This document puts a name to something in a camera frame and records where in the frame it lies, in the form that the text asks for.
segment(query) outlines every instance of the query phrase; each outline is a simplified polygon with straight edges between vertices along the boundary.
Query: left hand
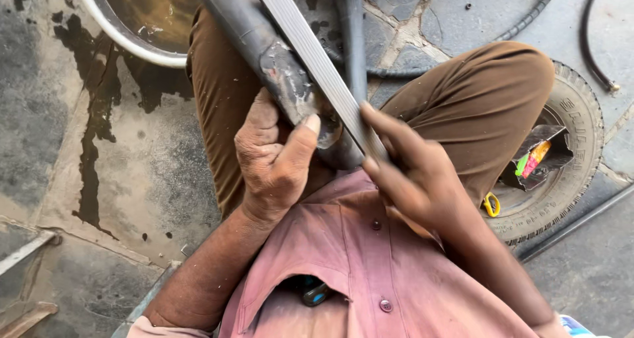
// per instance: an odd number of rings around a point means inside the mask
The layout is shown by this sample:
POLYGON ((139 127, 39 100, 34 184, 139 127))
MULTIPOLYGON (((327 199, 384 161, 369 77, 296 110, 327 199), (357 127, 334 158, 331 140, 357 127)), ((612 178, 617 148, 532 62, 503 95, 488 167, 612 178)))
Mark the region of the left hand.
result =
POLYGON ((273 96, 262 88, 234 139, 247 187, 242 211, 260 224, 277 224, 301 196, 320 131, 313 114, 281 144, 279 119, 273 96))

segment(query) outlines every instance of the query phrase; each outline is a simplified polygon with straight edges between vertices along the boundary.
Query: wheel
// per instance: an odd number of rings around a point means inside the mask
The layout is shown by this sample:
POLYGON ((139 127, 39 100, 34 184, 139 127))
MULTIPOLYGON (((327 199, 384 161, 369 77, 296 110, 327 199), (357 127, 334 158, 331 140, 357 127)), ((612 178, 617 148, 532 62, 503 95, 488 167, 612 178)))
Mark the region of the wheel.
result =
POLYGON ((557 61, 555 83, 535 125, 564 125, 575 159, 531 191, 497 183, 492 192, 501 203, 499 216, 483 217, 508 245, 519 244, 550 229, 585 193, 597 172, 604 141, 597 97, 576 71, 557 61))

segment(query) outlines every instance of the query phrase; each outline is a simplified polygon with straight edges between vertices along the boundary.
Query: pink shirt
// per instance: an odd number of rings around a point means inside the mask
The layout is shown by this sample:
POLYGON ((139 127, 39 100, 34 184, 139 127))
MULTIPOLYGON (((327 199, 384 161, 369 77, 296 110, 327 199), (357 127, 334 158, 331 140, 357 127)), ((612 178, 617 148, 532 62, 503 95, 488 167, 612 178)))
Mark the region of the pink shirt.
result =
MULTIPOLYGON (((128 337, 206 337, 152 327, 128 337)), ((294 206, 236 288, 220 338, 537 337, 499 298, 449 261, 431 238, 388 218, 363 171, 330 182, 294 206), (314 275, 341 295, 305 306, 276 289, 314 275)))

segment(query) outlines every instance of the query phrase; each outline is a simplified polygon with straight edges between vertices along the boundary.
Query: forearm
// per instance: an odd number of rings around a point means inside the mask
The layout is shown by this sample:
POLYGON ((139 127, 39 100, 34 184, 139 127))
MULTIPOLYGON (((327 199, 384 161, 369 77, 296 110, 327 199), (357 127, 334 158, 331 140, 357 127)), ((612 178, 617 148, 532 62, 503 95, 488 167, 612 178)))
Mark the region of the forearm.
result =
POLYGON ((533 280, 469 204, 462 225, 445 235, 448 257, 509 305, 528 326, 553 319, 553 311, 533 280))
POLYGON ((187 259, 143 312, 155 326, 214 330, 274 225, 238 207, 187 259))

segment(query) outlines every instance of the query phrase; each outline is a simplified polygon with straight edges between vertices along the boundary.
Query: floor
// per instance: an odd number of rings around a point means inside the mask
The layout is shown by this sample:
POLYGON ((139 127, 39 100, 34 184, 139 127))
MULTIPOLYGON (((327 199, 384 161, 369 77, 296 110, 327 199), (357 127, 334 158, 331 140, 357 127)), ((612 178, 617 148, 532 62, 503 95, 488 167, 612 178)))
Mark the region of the floor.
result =
MULTIPOLYGON (((365 0, 368 63, 442 62, 495 38, 535 1, 365 0)), ((584 1, 553 0, 516 38, 580 72, 603 110, 602 164, 558 226, 634 179, 631 0, 597 0, 590 22, 593 52, 622 86, 613 95, 582 63, 584 1)), ((181 247, 197 246, 219 223, 192 91, 181 70, 113 44, 80 0, 0 0, 0 29, 0 258, 37 228, 63 236, 0 278, 0 326, 25 302, 48 301, 59 312, 25 336, 109 337, 168 262, 185 259, 181 247)), ((373 80, 369 99, 380 104, 401 85, 373 80)), ((613 338, 634 328, 632 203, 527 265, 555 309, 613 338)))

